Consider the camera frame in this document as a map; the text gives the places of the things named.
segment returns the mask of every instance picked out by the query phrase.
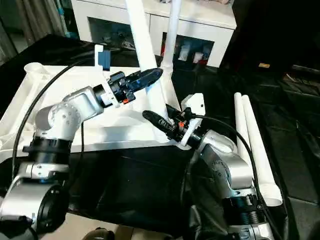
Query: black cloth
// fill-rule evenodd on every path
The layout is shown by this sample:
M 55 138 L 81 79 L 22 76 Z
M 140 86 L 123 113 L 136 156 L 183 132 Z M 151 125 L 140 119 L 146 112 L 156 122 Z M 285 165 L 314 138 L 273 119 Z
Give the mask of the black cloth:
M 24 78 L 24 65 L 69 65 L 83 57 L 89 59 L 84 65 L 92 65 L 92 51 L 92 43 L 47 36 L 5 63 L 0 67 L 5 89 L 0 95 L 0 116 Z M 111 54 L 111 66 L 137 67 L 137 56 L 132 52 Z M 180 63 L 172 76 L 179 101 L 203 93 L 206 115 L 231 125 L 235 124 L 234 93 L 249 95 L 283 193 L 283 206 L 270 209 L 276 225 L 283 239 L 318 239 L 319 86 L 281 78 L 281 74 L 239 75 Z M 236 140 L 217 124 L 204 120 L 202 125 Z M 226 233 L 221 202 L 209 169 L 201 161 L 191 161 L 192 155 L 192 150 L 174 146 L 118 149 L 86 152 L 78 163 L 79 154 L 73 153 L 69 209 L 116 224 L 183 234 L 185 239 L 219 239 Z M 10 161 L 0 165 L 3 194 L 10 185 Z

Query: silver robotic arm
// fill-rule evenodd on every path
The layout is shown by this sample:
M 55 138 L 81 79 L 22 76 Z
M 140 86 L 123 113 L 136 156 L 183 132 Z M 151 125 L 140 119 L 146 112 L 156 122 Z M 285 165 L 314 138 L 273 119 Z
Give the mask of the silver robotic arm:
M 134 92 L 150 86 L 161 75 L 159 68 L 129 76 L 118 72 L 108 82 L 82 88 L 37 113 L 33 140 L 23 148 L 28 160 L 20 164 L 0 206 L 0 240 L 37 239 L 64 222 L 69 204 L 64 182 L 69 176 L 69 154 L 76 131 L 84 121 L 102 114 L 104 108 L 133 101 Z
M 190 132 L 190 108 L 179 112 L 167 105 L 167 110 L 174 124 L 166 122 L 152 111 L 144 111 L 142 115 L 178 143 L 188 135 L 186 143 L 195 149 L 193 157 L 206 163 L 219 191 L 224 219 L 228 225 L 228 239 L 274 240 L 257 199 L 252 171 L 237 154 L 235 143 L 213 130 L 203 133 L 201 127 Z

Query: white pipe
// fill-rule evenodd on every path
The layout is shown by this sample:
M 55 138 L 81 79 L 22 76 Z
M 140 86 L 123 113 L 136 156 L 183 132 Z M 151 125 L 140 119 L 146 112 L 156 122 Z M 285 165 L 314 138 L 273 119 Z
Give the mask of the white pipe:
M 142 0 L 125 0 L 125 3 L 129 14 L 130 27 L 140 69 L 141 71 L 145 71 L 148 69 L 157 68 L 157 62 L 151 44 L 149 28 L 146 23 L 146 15 Z M 151 111 L 161 115 L 165 119 L 168 119 L 161 81 L 158 80 L 151 86 L 147 87 L 146 93 Z M 153 130 L 157 141 L 168 141 L 163 132 L 155 127 Z
M 177 110 L 180 110 L 180 105 L 171 80 L 171 76 L 174 71 L 173 59 L 176 47 L 181 2 L 182 0 L 172 0 L 171 2 L 170 19 L 166 34 L 163 60 L 161 62 L 161 68 L 163 69 L 161 86 L 163 89 L 164 100 L 167 104 Z
M 163 69 L 168 69 L 168 72 L 170 72 L 171 74 L 174 67 L 173 59 L 176 48 L 181 2 L 182 0 L 172 0 L 171 2 L 170 19 L 168 24 L 168 31 L 166 34 L 163 60 L 161 62 L 161 67 Z
M 267 206 L 279 206 L 283 202 L 281 192 L 275 183 L 255 114 L 247 95 L 242 96 L 242 103 L 260 192 Z
M 240 92 L 236 92 L 234 94 L 234 111 L 235 111 L 236 131 L 241 134 L 245 142 L 250 147 L 246 116 L 245 116 L 244 106 L 242 103 L 242 95 Z M 248 164 L 248 166 L 250 167 L 251 174 L 253 176 L 254 173 L 252 170 L 251 160 L 250 160 L 248 151 L 245 148 L 245 145 L 238 137 L 236 138 L 236 144 L 237 144 L 239 156 Z

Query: black table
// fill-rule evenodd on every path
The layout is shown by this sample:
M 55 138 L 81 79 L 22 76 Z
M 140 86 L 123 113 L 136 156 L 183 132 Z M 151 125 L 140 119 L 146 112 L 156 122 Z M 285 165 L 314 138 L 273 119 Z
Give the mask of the black table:
M 24 65 L 69 65 L 91 56 L 93 44 L 47 36 L 0 67 L 2 116 L 25 76 Z M 89 59 L 85 65 L 93 65 Z M 135 53 L 120 52 L 111 58 L 112 66 L 137 67 Z M 281 81 L 281 75 L 264 73 L 235 74 L 213 68 L 190 68 L 180 62 L 172 76 L 178 100 L 188 94 L 204 94 L 206 115 L 234 124 L 235 92 L 248 94 L 261 130 L 275 179 L 284 194 L 284 206 L 271 211 L 285 239 L 317 239 L 320 223 L 318 206 L 320 148 L 320 94 L 316 82 Z M 218 125 L 204 126 L 233 135 Z M 181 206 L 181 186 L 192 150 L 174 146 L 87 152 L 79 162 L 71 154 L 70 211 L 95 219 L 125 224 L 175 235 L 186 230 L 186 213 Z M 0 165 L 0 192 L 10 184 L 11 159 Z M 201 191 L 208 180 L 205 169 L 193 176 L 191 200 L 199 206 Z

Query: item on shelf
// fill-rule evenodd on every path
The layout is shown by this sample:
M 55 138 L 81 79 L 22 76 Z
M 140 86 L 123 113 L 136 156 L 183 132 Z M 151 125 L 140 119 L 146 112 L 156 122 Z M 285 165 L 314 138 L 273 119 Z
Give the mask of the item on shelf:
M 196 52 L 193 57 L 193 63 L 197 64 L 202 59 L 203 56 L 204 54 L 202 52 Z
M 187 61 L 188 55 L 189 55 L 189 52 L 190 52 L 190 48 L 191 48 L 191 42 L 190 41 L 185 41 L 183 43 L 183 45 L 181 46 L 180 55 L 179 55 L 178 60 Z

